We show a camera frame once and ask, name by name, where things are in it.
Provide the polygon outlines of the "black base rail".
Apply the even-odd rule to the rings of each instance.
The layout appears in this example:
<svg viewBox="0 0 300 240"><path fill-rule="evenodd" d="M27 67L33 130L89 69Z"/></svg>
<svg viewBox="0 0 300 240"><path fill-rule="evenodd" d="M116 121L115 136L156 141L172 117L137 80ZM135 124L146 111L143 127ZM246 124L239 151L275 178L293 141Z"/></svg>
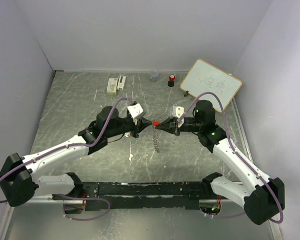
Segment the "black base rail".
<svg viewBox="0 0 300 240"><path fill-rule="evenodd" d="M85 210L184 208L209 209L208 200L217 202L217 196L201 181L175 182L83 182L80 191L69 194L85 198Z"/></svg>

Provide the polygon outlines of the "white staple box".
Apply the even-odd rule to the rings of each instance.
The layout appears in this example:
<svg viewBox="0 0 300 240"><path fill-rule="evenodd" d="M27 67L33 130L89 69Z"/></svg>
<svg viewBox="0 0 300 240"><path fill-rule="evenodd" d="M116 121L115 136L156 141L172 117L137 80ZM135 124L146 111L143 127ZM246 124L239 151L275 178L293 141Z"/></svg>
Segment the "white staple box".
<svg viewBox="0 0 300 240"><path fill-rule="evenodd" d="M107 95L109 96L116 96L117 95L117 85L118 79L117 78L109 78L108 85L107 85Z"/></svg>

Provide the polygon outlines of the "red black stamp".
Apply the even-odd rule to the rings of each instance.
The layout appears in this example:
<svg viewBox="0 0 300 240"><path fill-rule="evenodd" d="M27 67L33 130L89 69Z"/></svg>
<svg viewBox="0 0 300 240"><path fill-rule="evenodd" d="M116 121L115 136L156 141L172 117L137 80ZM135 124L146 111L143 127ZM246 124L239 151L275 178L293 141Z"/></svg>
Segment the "red black stamp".
<svg viewBox="0 0 300 240"><path fill-rule="evenodd" d="M169 87L173 87L174 84L175 84L174 81L175 81L175 75L171 74L171 75L169 76L168 86L169 86Z"/></svg>

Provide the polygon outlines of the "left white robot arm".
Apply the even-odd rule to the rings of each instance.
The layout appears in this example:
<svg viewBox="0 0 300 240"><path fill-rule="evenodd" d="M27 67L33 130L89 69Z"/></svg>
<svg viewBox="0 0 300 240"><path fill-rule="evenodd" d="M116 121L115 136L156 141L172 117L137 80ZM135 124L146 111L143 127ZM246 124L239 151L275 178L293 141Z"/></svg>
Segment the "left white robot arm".
<svg viewBox="0 0 300 240"><path fill-rule="evenodd" d="M53 167L91 155L108 144L108 139L126 133L134 138L152 124L144 118L144 111L136 103L127 108L125 117L112 106L104 107L89 126L69 140L47 150L7 157L0 171L0 188L12 207L23 205L33 197L66 195L76 200L82 196L83 184L75 173L47 176Z"/></svg>

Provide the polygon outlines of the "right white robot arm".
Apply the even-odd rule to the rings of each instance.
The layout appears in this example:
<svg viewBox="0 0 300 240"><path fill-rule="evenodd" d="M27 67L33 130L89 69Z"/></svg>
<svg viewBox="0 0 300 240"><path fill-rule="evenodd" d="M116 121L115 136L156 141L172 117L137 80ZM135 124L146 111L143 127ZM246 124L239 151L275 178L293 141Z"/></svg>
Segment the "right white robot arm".
<svg viewBox="0 0 300 240"><path fill-rule="evenodd" d="M275 215L283 215L283 181L265 174L238 149L229 134L216 124L212 103L200 100L191 117L182 117L184 113L183 107L173 106L170 116L155 128L176 136L181 132L194 133L199 142L223 160L241 182L232 182L220 173L210 174L203 179L203 195L208 199L219 195L233 201L257 225L272 220Z"/></svg>

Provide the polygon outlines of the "small whiteboard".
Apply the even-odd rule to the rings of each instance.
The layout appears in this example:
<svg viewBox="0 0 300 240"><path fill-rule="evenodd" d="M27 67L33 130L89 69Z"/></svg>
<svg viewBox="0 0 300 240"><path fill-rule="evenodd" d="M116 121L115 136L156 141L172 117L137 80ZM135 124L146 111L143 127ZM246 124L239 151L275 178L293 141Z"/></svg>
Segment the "small whiteboard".
<svg viewBox="0 0 300 240"><path fill-rule="evenodd" d="M180 84L180 88L193 97L204 92L214 93L224 109L230 104L241 86L241 80L202 59L196 60Z"/></svg>

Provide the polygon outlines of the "metal disc with keyrings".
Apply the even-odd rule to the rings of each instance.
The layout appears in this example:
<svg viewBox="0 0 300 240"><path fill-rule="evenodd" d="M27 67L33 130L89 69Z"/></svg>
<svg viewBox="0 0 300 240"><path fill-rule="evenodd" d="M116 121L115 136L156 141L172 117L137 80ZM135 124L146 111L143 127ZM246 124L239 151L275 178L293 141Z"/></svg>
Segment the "metal disc with keyrings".
<svg viewBox="0 0 300 240"><path fill-rule="evenodd" d="M160 153L160 149L159 149L159 137L158 137L158 133L157 133L157 129L155 128L155 125L152 125L152 140L153 140L154 150L157 153Z"/></svg>

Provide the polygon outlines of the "key with black tag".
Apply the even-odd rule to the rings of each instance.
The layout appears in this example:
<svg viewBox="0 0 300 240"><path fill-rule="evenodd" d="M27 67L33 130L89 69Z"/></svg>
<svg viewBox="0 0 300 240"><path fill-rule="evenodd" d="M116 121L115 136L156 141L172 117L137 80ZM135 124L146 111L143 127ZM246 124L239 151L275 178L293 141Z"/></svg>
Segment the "key with black tag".
<svg viewBox="0 0 300 240"><path fill-rule="evenodd" d="M130 132L127 132L127 133L125 133L125 137L130 137L130 136L132 136L132 134L130 133Z"/></svg>

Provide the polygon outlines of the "key with red tag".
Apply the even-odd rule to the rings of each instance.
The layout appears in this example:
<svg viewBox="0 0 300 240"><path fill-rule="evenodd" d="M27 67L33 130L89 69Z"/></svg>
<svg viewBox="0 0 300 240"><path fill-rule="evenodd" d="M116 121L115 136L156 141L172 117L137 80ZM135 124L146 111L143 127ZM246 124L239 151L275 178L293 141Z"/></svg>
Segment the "key with red tag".
<svg viewBox="0 0 300 240"><path fill-rule="evenodd" d="M159 125L159 124L160 124L160 122L159 122L159 121L153 121L152 123L153 123L153 125L154 125L154 126L157 126L157 125Z"/></svg>

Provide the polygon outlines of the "small clear cup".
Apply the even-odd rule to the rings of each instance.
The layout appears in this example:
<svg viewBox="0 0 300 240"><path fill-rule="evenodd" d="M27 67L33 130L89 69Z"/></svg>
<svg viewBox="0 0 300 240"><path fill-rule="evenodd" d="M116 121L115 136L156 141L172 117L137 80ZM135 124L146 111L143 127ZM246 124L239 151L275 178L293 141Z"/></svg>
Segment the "small clear cup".
<svg viewBox="0 0 300 240"><path fill-rule="evenodd" d="M154 82L156 82L156 81L158 81L159 80L159 73L158 73L158 71L157 70L151 70L150 72L149 72L149 74L150 74L150 79L152 80L152 81L154 81Z"/></svg>

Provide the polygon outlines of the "white stapler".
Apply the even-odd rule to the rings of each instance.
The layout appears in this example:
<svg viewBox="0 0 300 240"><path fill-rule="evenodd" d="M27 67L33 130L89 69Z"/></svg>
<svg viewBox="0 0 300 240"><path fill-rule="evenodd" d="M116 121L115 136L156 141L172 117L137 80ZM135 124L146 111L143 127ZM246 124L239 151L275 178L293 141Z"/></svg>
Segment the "white stapler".
<svg viewBox="0 0 300 240"><path fill-rule="evenodd" d="M124 88L125 88L125 83L126 83L126 76L125 75L120 75L118 77L117 90L123 91Z"/></svg>

